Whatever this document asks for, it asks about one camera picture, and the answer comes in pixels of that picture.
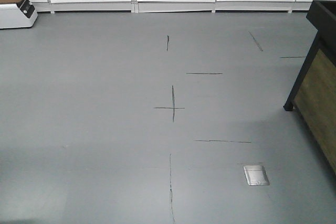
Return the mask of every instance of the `wooden panel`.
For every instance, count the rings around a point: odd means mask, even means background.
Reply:
[[[336,67],[321,49],[294,102],[336,172]]]

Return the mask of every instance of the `black marker line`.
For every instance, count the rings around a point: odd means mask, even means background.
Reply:
[[[174,95],[174,86],[172,86],[172,99],[173,99],[173,122],[175,120],[175,95]]]
[[[167,51],[168,51],[168,45],[169,45],[169,35],[167,35]]]
[[[226,141],[226,140],[195,140],[195,142],[226,142],[226,143],[248,143],[248,144],[252,143],[248,141]]]
[[[262,49],[262,47],[261,47],[261,45],[259,44],[259,42],[256,40],[256,38],[253,36],[253,34],[252,34],[250,31],[248,31],[248,32],[251,34],[252,39],[254,40],[255,44],[257,44],[259,50],[263,52],[264,50]]]
[[[173,188],[172,188],[172,154],[169,155],[169,182],[170,182],[170,210],[172,212],[173,224],[175,224],[175,216],[173,210]]]
[[[154,107],[155,109],[176,109],[176,110],[182,110],[185,108],[173,108],[173,107]]]
[[[290,58],[305,58],[305,56],[287,56],[287,57],[280,57],[282,59],[290,59]]]
[[[223,74],[223,73],[186,73],[186,74]]]

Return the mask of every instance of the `floor outlet cover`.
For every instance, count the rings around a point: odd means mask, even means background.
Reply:
[[[245,165],[244,172],[249,186],[268,186],[269,181],[262,165]]]

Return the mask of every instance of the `gray floor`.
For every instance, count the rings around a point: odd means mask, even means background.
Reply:
[[[282,109],[304,61],[282,57],[315,33],[305,13],[40,14],[0,31],[0,223],[335,223],[335,177]],[[155,109],[172,86],[174,122]],[[270,186],[249,187],[259,163]]]

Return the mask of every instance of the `scale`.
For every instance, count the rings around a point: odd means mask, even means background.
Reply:
[[[0,0],[0,29],[33,26],[37,11],[29,0]]]

